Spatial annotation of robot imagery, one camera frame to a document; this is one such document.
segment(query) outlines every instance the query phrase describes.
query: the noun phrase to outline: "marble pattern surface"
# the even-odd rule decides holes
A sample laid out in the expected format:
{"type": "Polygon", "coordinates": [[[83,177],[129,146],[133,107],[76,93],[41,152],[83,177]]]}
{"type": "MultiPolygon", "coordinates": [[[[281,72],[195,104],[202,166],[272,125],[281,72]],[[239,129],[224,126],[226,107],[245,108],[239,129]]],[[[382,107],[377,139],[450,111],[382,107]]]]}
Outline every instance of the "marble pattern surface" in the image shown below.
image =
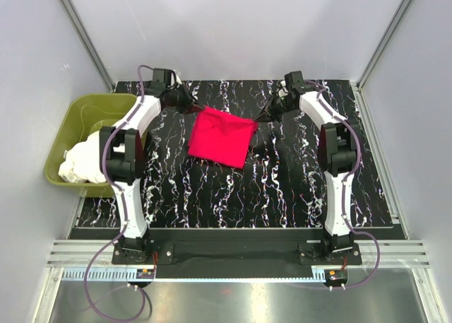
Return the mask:
{"type": "MultiPolygon", "coordinates": [[[[256,116],[277,81],[187,81],[199,102],[243,118],[256,116]]],[[[391,216],[348,81],[319,81],[325,99],[358,119],[362,163],[352,186],[355,226],[391,226],[391,216]]],[[[137,94],[136,82],[118,93],[137,94]]],[[[143,212],[156,228],[318,227],[326,211],[326,181],[316,162],[319,131],[300,111],[260,124],[243,170],[188,156],[196,115],[166,109],[149,128],[142,179],[143,212]]],[[[114,199],[86,199],[79,227],[117,227],[114,199]]]]}

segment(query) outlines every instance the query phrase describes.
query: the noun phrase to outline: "green basket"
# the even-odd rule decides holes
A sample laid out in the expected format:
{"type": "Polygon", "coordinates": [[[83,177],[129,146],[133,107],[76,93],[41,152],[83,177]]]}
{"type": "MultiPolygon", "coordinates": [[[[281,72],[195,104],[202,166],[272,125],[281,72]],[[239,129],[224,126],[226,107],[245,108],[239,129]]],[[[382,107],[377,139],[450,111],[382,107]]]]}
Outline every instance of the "green basket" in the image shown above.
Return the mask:
{"type": "MultiPolygon", "coordinates": [[[[59,166],[64,162],[64,152],[103,126],[112,126],[120,120],[135,104],[136,96],[126,93],[105,93],[84,95],[69,107],[49,157],[44,167],[46,179],[53,185],[70,189],[80,196],[113,197],[114,192],[108,183],[68,183],[58,176],[59,166]]],[[[147,132],[141,138],[144,146],[147,132]]]]}

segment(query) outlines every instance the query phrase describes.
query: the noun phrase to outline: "white wall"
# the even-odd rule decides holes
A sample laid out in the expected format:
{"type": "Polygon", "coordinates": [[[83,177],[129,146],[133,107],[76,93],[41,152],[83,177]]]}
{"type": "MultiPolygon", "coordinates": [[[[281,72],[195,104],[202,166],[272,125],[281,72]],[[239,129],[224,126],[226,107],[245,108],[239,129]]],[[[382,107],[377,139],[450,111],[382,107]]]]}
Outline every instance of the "white wall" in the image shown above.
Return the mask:
{"type": "Polygon", "coordinates": [[[43,168],[70,102],[104,92],[58,0],[0,0],[0,321],[29,322],[77,197],[43,168]]]}
{"type": "Polygon", "coordinates": [[[452,318],[452,4],[415,0],[364,87],[412,238],[452,318]]]}
{"type": "Polygon", "coordinates": [[[114,80],[358,79],[401,0],[73,0],[114,80]]]}

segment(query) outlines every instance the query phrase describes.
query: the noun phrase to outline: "pink cloth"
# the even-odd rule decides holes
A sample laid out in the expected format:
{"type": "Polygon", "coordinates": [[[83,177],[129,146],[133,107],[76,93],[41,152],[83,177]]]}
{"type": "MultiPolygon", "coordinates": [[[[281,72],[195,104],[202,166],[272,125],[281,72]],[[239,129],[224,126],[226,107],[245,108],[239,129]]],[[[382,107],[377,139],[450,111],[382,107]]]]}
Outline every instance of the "pink cloth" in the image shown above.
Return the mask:
{"type": "Polygon", "coordinates": [[[189,140],[189,155],[243,168],[258,123],[206,107],[199,112],[189,140]]]}

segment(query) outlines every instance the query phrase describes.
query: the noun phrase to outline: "gray floor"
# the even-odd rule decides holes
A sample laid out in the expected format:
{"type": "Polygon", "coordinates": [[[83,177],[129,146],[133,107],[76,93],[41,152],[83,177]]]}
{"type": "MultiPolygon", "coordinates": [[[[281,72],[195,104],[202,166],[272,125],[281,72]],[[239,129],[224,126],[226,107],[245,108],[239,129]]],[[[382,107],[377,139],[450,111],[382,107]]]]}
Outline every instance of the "gray floor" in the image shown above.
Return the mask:
{"type": "MultiPolygon", "coordinates": [[[[364,277],[351,271],[350,283],[364,277]]],[[[120,283],[90,283],[93,300],[120,283]]],[[[414,279],[408,270],[381,269],[366,285],[330,293],[301,287],[313,284],[154,283],[145,290],[152,303],[137,322],[426,322],[414,279]]],[[[98,307],[123,319],[138,312],[141,297],[121,289],[98,307]]],[[[88,306],[81,282],[64,281],[51,322],[106,322],[88,306]]]]}

